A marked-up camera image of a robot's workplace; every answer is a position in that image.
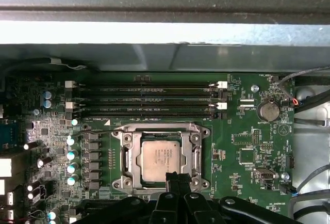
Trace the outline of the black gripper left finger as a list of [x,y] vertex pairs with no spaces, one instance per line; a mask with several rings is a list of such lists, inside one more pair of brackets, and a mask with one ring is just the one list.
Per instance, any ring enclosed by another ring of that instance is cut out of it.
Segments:
[[182,173],[166,173],[166,192],[161,193],[156,201],[127,197],[76,223],[177,223],[183,178]]

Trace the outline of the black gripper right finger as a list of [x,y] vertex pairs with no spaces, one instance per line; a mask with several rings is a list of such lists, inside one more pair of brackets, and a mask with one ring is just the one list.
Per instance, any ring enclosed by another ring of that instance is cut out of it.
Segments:
[[192,178],[187,173],[178,176],[190,220],[188,223],[294,223],[294,220],[237,197],[222,197],[217,202],[193,192]]

